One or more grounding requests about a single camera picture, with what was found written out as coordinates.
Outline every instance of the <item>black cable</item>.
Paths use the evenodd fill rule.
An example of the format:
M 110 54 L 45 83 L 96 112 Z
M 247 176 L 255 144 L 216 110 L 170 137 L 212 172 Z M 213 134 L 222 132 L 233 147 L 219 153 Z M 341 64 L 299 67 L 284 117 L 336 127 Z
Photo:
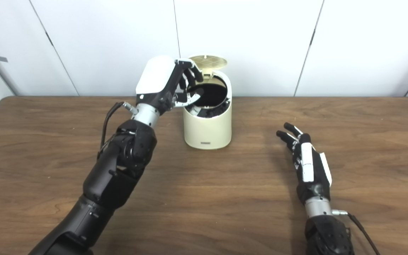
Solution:
M 111 107 L 111 109 L 108 111 L 107 116 L 105 118 L 105 121 L 103 122 L 103 129 L 102 129 L 102 140 L 100 141 L 100 150 L 102 150 L 103 145 L 105 144 L 105 136 L 107 134 L 107 125 L 108 125 L 108 121 L 111 118 L 111 116 L 113 115 L 113 113 L 120 108 L 122 105 L 124 104 L 124 102 L 118 102 L 115 103 L 113 105 L 113 107 Z
M 364 234 L 364 237 L 366 237 L 366 239 L 368 240 L 369 244 L 373 248 L 376 255 L 380 255 L 379 250 L 377 250 L 377 247 L 375 247 L 374 242 L 371 240 L 369 235 L 366 233 L 366 231 L 364 230 L 364 227 L 361 225 L 361 223 L 358 221 L 358 219 L 354 215 L 351 215 L 350 213 L 347 213 L 347 216 L 355 223 L 355 225 L 357 225 L 357 227 L 360 229 L 360 231 Z

